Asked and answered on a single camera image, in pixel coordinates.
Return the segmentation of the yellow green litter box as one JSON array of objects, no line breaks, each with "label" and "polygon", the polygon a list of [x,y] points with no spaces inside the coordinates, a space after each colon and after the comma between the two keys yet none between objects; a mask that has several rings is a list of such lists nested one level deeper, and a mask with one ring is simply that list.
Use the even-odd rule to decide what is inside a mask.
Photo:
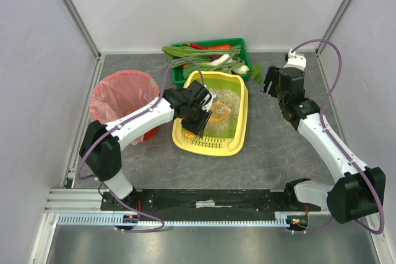
[{"label": "yellow green litter box", "polygon": [[233,137],[196,137],[182,128],[181,120],[173,124],[172,139],[182,150],[207,156],[232,156],[243,147],[248,118],[248,89],[243,79],[238,75],[223,72],[208,71],[203,73],[208,88],[233,91],[239,96],[237,109],[236,132]]}]

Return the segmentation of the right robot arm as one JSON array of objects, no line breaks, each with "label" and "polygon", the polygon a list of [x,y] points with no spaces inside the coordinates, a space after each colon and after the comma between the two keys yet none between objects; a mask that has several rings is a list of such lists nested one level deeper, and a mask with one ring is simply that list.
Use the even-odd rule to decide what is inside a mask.
[{"label": "right robot arm", "polygon": [[305,95],[304,72],[294,67],[270,66],[262,91],[278,100],[282,116],[315,149],[328,167],[333,186],[300,179],[287,183],[291,198],[329,210],[332,218],[344,224],[378,214],[383,232],[385,173],[370,168],[357,158],[334,132],[315,101]]}]

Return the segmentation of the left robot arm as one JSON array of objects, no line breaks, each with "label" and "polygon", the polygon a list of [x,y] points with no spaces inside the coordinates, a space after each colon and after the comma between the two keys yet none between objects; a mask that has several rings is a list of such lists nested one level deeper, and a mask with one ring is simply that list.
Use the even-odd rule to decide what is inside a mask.
[{"label": "left robot arm", "polygon": [[217,95],[193,81],[186,88],[167,88],[146,106],[115,121],[91,122],[79,155],[93,175],[120,199],[134,191],[122,170],[121,152],[139,136],[180,119],[182,128],[202,137]]}]

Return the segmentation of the orange litter scoop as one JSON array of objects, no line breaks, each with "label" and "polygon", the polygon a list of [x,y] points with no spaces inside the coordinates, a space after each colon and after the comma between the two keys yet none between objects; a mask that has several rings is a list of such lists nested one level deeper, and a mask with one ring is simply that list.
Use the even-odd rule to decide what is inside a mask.
[{"label": "orange litter scoop", "polygon": [[231,138],[233,136],[232,109],[217,101],[210,108],[212,115],[205,127],[204,137]]}]

